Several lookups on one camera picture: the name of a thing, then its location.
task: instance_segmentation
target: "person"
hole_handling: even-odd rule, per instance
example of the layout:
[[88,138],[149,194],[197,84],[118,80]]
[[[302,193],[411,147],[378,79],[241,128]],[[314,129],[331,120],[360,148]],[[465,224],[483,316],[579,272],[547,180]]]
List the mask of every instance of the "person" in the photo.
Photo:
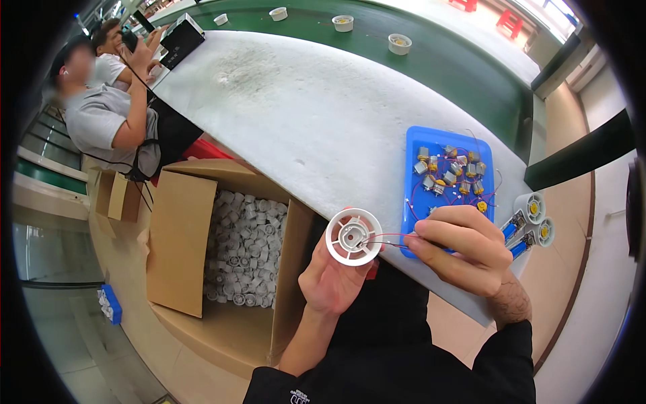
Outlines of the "person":
[[[124,50],[123,57],[138,77],[151,79],[155,61],[141,37],[135,51]],[[59,51],[50,69],[50,80],[65,108],[67,132],[102,169],[135,181],[148,180],[163,165],[181,158],[203,132],[159,99],[148,108],[141,80],[132,81],[130,94],[105,84],[88,88],[95,59],[90,40],[80,35]]]
[[440,279],[486,298],[497,332],[473,369],[432,344],[426,288],[387,262],[345,266],[321,238],[298,278],[296,333],[278,368],[254,369],[244,403],[535,402],[532,309],[502,232],[473,206],[445,206],[404,243]]
[[[153,52],[157,49],[164,32],[169,26],[157,28],[148,35],[146,45]],[[97,57],[105,60],[110,65],[110,78],[107,84],[122,91],[128,91],[132,84],[132,71],[121,60],[121,41],[123,32],[119,26],[119,19],[112,18],[101,25],[92,35],[92,48]]]

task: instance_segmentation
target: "white work table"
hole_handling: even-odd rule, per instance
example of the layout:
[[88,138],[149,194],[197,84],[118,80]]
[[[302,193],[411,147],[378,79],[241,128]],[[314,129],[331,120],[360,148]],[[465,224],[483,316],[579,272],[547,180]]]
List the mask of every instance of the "white work table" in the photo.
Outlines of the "white work table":
[[[503,174],[497,226],[512,215],[516,196],[531,192],[525,163],[452,102],[395,70],[318,43],[207,31],[153,91],[326,218],[360,207],[385,233],[400,231],[404,171],[411,169],[404,166],[406,130],[413,125],[470,129],[489,144]],[[517,276],[529,255],[512,265]],[[382,257],[478,323],[491,322],[483,298],[440,281],[397,248],[388,246]]]

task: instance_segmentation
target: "blue plastic tray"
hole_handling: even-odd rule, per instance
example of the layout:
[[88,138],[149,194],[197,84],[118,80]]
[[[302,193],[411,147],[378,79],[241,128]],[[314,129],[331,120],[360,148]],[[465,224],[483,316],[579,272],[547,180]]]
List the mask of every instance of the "blue plastic tray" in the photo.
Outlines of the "blue plastic tray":
[[101,285],[101,289],[105,291],[105,297],[108,299],[108,302],[110,302],[110,307],[112,308],[112,325],[120,324],[121,314],[123,311],[117,297],[114,295],[112,287],[110,285]]
[[[480,161],[486,164],[486,171],[484,172],[484,177],[481,179],[484,187],[483,195],[487,195],[484,199],[490,203],[486,212],[483,214],[492,222],[494,221],[495,207],[493,205],[495,204],[495,195],[488,194],[494,192],[495,167],[493,165],[491,148],[489,145],[482,139],[478,139],[476,143],[473,136],[465,136],[428,127],[411,126],[406,131],[406,178],[404,179],[404,211],[402,212],[401,226],[402,234],[411,233],[417,221],[406,203],[407,198],[408,200],[412,200],[411,204],[413,205],[413,210],[420,220],[428,216],[428,212],[431,207],[450,205],[450,202],[452,202],[453,205],[458,205],[462,204],[465,200],[464,195],[460,194],[458,191],[458,184],[456,184],[455,187],[446,187],[444,190],[446,197],[443,195],[436,196],[434,192],[425,191],[424,187],[420,184],[415,190],[415,198],[412,198],[413,188],[424,178],[425,175],[417,175],[417,173],[413,171],[413,165],[418,162],[417,152],[419,151],[419,147],[428,147],[428,154],[430,156],[437,156],[438,154],[440,156],[444,156],[444,146],[446,145],[461,147],[467,151],[480,152]],[[458,156],[465,154],[466,151],[458,150]],[[449,166],[448,162],[442,163],[441,160],[442,159],[440,158],[440,162],[438,163],[438,173],[441,174],[436,176],[439,178],[443,176]],[[473,201],[478,201],[478,199],[472,190],[468,195],[467,202],[475,204]],[[400,243],[404,243],[404,236],[401,236]],[[408,258],[416,258],[413,253],[404,248],[401,248],[401,251],[402,254]]]

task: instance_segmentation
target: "gray t-shirt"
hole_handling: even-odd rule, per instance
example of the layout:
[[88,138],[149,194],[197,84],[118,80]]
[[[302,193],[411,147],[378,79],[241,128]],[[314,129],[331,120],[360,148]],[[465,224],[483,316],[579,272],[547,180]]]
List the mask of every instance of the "gray t-shirt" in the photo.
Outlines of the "gray t-shirt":
[[[67,133],[83,153],[112,163],[94,159],[102,169],[128,173],[134,161],[136,147],[113,149],[112,140],[130,112],[130,94],[105,84],[87,89],[66,102]],[[146,139],[157,139],[157,112],[146,112]],[[139,170],[152,176],[162,153],[158,144],[143,146],[139,151]]]

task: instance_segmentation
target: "red stool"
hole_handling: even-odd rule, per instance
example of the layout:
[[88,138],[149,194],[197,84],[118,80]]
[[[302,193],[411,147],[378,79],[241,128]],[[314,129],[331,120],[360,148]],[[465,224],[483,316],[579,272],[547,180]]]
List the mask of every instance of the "red stool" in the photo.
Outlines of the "red stool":
[[518,34],[520,34],[521,28],[523,27],[523,20],[511,11],[505,10],[505,12],[503,12],[503,15],[500,16],[500,19],[495,25],[497,27],[499,25],[502,25],[503,27],[509,28],[512,31],[512,39],[516,39]]
[[468,13],[475,11],[476,6],[478,5],[478,0],[448,0],[449,3],[454,1],[464,5],[464,11]]
[[[218,149],[215,147],[215,145],[210,144],[206,140],[203,139],[197,139],[193,144],[186,149],[186,151],[182,154],[182,157],[188,160],[189,157],[195,157],[195,158],[229,158],[233,159],[233,157],[229,156],[227,153],[223,152],[222,150]],[[151,178],[151,184],[157,188],[157,181],[159,181],[159,176],[154,176]]]

